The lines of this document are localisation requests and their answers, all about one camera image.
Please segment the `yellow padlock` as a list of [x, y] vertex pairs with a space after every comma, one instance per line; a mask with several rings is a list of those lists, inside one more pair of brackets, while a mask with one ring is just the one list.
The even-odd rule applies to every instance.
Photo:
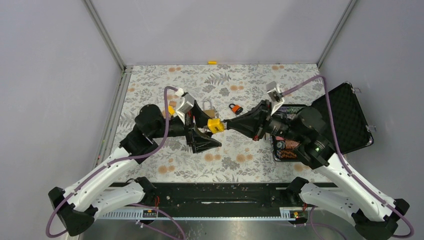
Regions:
[[212, 134], [224, 132], [226, 130], [225, 124], [220, 118], [213, 118], [207, 121], [207, 128]]

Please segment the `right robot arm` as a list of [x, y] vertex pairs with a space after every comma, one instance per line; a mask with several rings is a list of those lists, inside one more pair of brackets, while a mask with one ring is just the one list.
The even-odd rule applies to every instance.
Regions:
[[265, 134], [296, 141], [297, 159], [344, 192], [340, 196], [297, 177], [286, 193], [291, 205], [306, 203], [322, 208], [353, 225], [367, 240], [396, 237], [398, 222], [405, 218], [409, 204], [384, 194], [347, 163], [337, 142], [323, 135], [327, 125], [317, 109], [304, 107], [295, 117], [283, 118], [271, 114], [269, 101], [261, 101], [247, 113], [226, 120], [226, 127], [255, 141]]

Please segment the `orange black padlock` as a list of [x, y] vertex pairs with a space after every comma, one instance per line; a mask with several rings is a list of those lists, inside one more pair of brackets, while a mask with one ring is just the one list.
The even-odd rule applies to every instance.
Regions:
[[233, 103], [229, 104], [228, 107], [237, 116], [240, 115], [244, 110], [240, 105], [233, 104]]

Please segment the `brass long-shackle padlock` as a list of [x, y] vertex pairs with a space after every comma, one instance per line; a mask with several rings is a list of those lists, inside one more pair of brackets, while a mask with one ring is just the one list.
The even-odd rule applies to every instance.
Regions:
[[213, 106], [213, 104], [212, 104], [212, 102], [210, 101], [210, 100], [204, 100], [203, 102], [202, 102], [202, 108], [203, 108], [203, 111], [204, 111], [204, 113], [208, 116], [208, 117], [210, 117], [211, 119], [215, 119], [216, 118], [216, 110], [215, 110], [215, 108], [214, 108], [214, 106]]

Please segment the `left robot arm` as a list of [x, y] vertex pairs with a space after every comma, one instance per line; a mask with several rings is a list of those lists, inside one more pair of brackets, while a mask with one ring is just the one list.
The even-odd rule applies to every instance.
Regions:
[[78, 236], [85, 232], [101, 216], [121, 207], [141, 203], [144, 206], [155, 200], [155, 187], [146, 177], [138, 177], [131, 183], [105, 193], [117, 177], [142, 164], [158, 152], [169, 137], [185, 137], [194, 153], [220, 147], [213, 134], [225, 130], [218, 118], [209, 117], [196, 101], [184, 103], [177, 116], [162, 113], [155, 104], [143, 106], [135, 117], [133, 129], [119, 146], [100, 165], [76, 183], [55, 187], [48, 197], [53, 216], [58, 217], [65, 233]]

